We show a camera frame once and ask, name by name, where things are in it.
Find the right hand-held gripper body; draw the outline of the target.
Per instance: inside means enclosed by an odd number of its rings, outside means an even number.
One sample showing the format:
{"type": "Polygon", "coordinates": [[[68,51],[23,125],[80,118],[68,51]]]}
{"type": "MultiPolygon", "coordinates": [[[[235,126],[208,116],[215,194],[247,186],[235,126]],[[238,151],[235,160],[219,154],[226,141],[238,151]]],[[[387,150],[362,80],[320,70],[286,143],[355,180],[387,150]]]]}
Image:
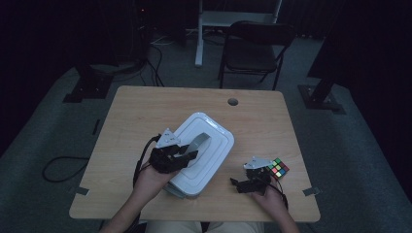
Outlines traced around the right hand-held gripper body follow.
{"type": "Polygon", "coordinates": [[[267,186],[271,183],[270,173],[267,167],[272,164],[270,159],[253,156],[244,164],[246,176],[252,188],[252,192],[260,195],[265,193],[267,186]]]}

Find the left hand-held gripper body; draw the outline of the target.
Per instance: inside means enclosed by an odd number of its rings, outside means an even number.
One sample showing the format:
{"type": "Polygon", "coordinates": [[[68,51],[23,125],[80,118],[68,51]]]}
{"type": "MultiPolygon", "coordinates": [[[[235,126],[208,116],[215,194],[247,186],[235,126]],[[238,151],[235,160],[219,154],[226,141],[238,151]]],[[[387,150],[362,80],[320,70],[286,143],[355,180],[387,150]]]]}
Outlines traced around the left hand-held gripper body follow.
{"type": "Polygon", "coordinates": [[[181,140],[166,128],[151,152],[150,164],[162,174],[170,174],[187,167],[187,161],[182,158],[181,140]]]}

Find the multicoloured puzzle cube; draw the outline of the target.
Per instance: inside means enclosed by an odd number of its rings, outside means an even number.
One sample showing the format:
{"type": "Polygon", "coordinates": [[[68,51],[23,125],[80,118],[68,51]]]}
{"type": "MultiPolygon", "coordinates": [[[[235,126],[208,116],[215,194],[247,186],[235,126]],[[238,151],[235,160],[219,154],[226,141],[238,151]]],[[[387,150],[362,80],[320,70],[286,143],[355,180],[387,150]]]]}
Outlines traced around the multicoloured puzzle cube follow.
{"type": "Polygon", "coordinates": [[[280,158],[275,158],[272,160],[267,166],[267,169],[270,175],[276,180],[283,178],[290,170],[290,168],[280,158]]]}

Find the grey lidded plastic box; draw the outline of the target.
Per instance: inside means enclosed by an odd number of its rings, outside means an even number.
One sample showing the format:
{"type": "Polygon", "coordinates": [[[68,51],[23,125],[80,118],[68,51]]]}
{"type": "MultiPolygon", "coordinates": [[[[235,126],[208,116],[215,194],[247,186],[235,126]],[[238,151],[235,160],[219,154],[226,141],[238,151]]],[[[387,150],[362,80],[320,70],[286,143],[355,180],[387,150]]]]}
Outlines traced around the grey lidded plastic box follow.
{"type": "Polygon", "coordinates": [[[196,197],[213,178],[234,145],[231,132],[204,113],[194,113],[176,129],[180,146],[196,142],[197,157],[169,183],[183,191],[186,198],[196,197]]]}

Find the person's right hand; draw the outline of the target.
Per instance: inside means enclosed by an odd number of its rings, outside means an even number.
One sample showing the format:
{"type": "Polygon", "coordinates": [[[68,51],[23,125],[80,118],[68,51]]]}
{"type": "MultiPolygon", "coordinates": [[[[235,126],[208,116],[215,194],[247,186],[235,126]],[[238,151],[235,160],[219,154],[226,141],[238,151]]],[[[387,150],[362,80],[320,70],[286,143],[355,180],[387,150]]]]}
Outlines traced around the person's right hand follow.
{"type": "Polygon", "coordinates": [[[253,192],[251,197],[269,214],[279,214],[288,210],[282,194],[273,184],[269,184],[263,194],[253,192]]]}

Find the person's left hand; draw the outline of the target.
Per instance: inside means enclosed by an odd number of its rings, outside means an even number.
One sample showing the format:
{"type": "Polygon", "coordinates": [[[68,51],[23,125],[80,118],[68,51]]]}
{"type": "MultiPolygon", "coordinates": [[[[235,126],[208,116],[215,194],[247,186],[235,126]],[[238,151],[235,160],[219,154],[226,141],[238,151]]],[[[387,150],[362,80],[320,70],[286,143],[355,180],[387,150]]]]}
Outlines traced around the person's left hand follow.
{"type": "Polygon", "coordinates": [[[159,173],[151,164],[147,163],[139,173],[132,196],[142,203],[148,203],[154,199],[177,174],[178,172],[159,173]]]}

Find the person's beige trousers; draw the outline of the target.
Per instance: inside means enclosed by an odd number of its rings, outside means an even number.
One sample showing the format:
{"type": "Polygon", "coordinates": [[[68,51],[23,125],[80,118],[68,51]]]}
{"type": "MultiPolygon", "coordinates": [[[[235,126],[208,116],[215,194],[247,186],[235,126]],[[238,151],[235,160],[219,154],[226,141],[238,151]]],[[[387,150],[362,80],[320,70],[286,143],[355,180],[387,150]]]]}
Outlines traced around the person's beige trousers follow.
{"type": "Polygon", "coordinates": [[[218,221],[203,230],[199,221],[149,221],[145,233],[264,233],[264,224],[218,221]]]}

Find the black stand with flat base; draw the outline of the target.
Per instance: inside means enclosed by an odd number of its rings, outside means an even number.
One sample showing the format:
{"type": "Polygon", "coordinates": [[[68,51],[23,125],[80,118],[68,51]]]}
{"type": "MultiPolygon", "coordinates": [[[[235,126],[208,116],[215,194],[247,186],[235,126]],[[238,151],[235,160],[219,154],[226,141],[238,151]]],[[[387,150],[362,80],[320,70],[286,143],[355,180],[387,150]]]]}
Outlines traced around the black stand with flat base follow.
{"type": "Polygon", "coordinates": [[[321,46],[314,62],[309,69],[309,78],[318,78],[317,85],[301,84],[298,90],[307,109],[329,110],[344,115],[345,111],[331,93],[332,87],[342,78],[344,66],[340,55],[341,46],[338,42],[342,29],[342,17],[345,15],[347,0],[333,16],[330,30],[321,46]]]}

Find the black stand with square base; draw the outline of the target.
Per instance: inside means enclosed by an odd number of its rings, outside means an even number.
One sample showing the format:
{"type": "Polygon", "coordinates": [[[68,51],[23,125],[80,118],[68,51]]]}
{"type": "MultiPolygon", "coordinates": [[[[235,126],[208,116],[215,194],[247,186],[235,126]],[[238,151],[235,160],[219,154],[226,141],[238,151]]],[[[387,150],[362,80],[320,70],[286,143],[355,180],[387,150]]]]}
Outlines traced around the black stand with square base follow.
{"type": "Polygon", "coordinates": [[[81,103],[84,99],[105,99],[114,76],[93,69],[89,64],[78,64],[75,69],[79,79],[71,93],[68,93],[64,103],[81,103]]]}

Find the black folding chair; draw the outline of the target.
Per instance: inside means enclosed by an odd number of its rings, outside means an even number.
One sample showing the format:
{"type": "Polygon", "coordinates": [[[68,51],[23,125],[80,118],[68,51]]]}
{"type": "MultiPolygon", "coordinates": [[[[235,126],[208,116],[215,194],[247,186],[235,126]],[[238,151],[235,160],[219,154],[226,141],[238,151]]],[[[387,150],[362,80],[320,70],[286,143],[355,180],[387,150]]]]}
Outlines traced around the black folding chair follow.
{"type": "Polygon", "coordinates": [[[286,50],[296,34],[285,23],[265,23],[240,20],[225,32],[218,80],[223,88],[224,74],[262,75],[260,82],[274,73],[275,89],[283,66],[286,50]]]}

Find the dark equipment tower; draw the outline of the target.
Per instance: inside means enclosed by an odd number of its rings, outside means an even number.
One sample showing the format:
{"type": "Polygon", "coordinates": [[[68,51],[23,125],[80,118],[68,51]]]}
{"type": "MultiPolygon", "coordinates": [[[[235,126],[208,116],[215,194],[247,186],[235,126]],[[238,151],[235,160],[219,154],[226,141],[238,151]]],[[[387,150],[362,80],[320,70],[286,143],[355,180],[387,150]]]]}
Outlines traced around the dark equipment tower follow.
{"type": "Polygon", "coordinates": [[[147,60],[151,37],[151,0],[131,0],[132,49],[130,57],[147,60]]]}

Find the white metal desk frame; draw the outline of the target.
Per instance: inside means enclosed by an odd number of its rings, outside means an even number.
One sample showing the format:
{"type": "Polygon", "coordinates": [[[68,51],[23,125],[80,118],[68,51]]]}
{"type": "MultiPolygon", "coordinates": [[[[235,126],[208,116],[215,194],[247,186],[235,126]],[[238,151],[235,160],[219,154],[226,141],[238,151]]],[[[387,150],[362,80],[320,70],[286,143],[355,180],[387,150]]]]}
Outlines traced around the white metal desk frame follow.
{"type": "Polygon", "coordinates": [[[197,15],[197,48],[195,54],[194,65],[201,67],[203,64],[203,27],[228,27],[233,22],[239,20],[252,20],[258,22],[276,23],[279,17],[280,9],[283,0],[275,0],[274,10],[269,13],[247,13],[247,12],[219,12],[205,11],[203,9],[203,0],[198,0],[198,15],[197,15]]]}

